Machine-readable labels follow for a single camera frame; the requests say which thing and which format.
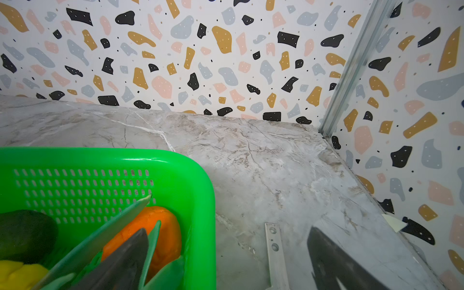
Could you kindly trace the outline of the red dragon fruit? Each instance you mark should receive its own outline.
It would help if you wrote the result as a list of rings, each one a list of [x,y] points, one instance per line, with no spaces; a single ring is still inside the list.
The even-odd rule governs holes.
[[[71,285],[71,282],[76,275],[90,263],[92,258],[117,233],[136,218],[151,198],[151,195],[148,195],[139,199],[116,217],[103,224],[59,261],[34,288],[36,290],[59,290],[65,286],[70,286],[70,289],[72,289],[71,287],[75,284]],[[175,290],[180,286],[184,276],[184,258],[180,257],[168,263],[150,281],[146,280],[152,256],[157,246],[160,227],[161,222],[157,222],[151,233],[147,234],[149,246],[138,290]]]

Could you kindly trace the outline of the yellow lemon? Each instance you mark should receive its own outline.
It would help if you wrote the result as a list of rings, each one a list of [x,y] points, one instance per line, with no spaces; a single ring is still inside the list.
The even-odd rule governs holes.
[[[30,290],[48,273],[40,264],[24,264],[15,261],[1,261],[2,290]]]

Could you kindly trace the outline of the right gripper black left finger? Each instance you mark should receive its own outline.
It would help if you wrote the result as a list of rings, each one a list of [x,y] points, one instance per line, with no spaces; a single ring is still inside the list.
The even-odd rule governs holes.
[[[71,288],[73,290],[137,290],[148,246],[148,236],[146,230],[142,228]]]

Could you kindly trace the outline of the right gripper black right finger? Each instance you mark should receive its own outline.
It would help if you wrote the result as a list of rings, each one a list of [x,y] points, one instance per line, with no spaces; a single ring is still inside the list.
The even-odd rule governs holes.
[[[319,290],[386,290],[387,287],[351,258],[319,228],[312,227],[307,247]]]

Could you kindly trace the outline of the orange tangerine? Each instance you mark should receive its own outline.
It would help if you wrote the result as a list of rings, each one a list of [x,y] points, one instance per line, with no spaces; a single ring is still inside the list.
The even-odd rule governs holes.
[[[161,222],[161,227],[157,246],[147,273],[146,280],[150,281],[164,266],[176,260],[181,255],[182,239],[180,225],[176,216],[164,207],[153,206],[144,208],[133,221],[104,246],[101,259],[104,261],[108,258],[119,246],[141,228],[144,228],[147,234],[150,234],[157,221]]]

